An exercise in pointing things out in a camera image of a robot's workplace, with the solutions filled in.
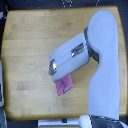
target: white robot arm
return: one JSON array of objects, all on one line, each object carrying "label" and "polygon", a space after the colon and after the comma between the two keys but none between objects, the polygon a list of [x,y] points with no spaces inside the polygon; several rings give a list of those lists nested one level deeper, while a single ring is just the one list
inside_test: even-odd
[{"label": "white robot arm", "polygon": [[99,67],[89,83],[88,112],[81,116],[82,128],[127,127],[119,120],[118,31],[113,15],[96,12],[84,34],[57,48],[50,56],[49,74],[54,82],[79,69],[89,57],[99,58]]}]

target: floor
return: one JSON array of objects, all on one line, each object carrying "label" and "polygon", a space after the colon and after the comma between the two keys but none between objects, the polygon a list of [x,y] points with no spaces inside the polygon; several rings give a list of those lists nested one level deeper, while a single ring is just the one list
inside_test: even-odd
[{"label": "floor", "polygon": [[[43,0],[41,4],[36,3],[36,0],[26,0],[27,2],[23,2],[23,0],[11,0],[6,5],[8,5],[8,8],[10,10],[12,9],[44,9],[44,8],[63,8],[62,1],[58,0]],[[95,6],[97,4],[97,0],[73,0],[72,7],[87,7],[87,6]],[[126,40],[126,47],[128,51],[128,1],[127,0],[100,0],[97,6],[108,6],[108,5],[116,5],[119,9],[119,13],[121,16],[124,34],[125,34],[125,40]],[[5,23],[5,16],[7,14],[7,8],[2,0],[0,0],[0,46],[2,44],[2,36],[3,36],[3,30],[4,30],[4,23]],[[121,117],[120,121],[128,124],[128,118]],[[38,121],[8,121],[7,125],[8,128],[36,128],[38,124]]]}]

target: metal clamp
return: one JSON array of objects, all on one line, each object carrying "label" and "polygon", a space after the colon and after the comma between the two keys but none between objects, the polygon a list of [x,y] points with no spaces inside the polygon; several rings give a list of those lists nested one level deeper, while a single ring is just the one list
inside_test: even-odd
[{"label": "metal clamp", "polygon": [[72,57],[75,57],[76,55],[79,55],[83,51],[84,51],[84,45],[82,43],[71,51],[71,55]]},{"label": "metal clamp", "polygon": [[55,74],[56,73],[56,63],[55,63],[55,60],[52,60],[51,62],[50,62],[50,65],[49,65],[49,75],[53,75],[53,74]]}]

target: wooden table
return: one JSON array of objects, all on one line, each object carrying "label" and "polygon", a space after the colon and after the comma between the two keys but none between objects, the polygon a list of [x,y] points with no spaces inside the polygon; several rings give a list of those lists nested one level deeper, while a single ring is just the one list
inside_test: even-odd
[{"label": "wooden table", "polygon": [[114,15],[118,26],[120,116],[126,115],[127,59],[120,15],[116,7],[94,7],[8,13],[1,53],[7,119],[78,118],[87,114],[88,85],[98,63],[91,58],[72,73],[73,88],[58,96],[48,74],[49,55],[84,32],[91,16],[102,8]]}]

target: pink object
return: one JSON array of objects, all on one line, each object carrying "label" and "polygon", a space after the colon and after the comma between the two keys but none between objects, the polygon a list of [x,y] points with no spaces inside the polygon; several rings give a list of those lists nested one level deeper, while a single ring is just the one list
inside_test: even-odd
[{"label": "pink object", "polygon": [[62,78],[60,81],[56,82],[58,96],[64,94],[71,87],[73,87],[71,75],[68,75]]}]

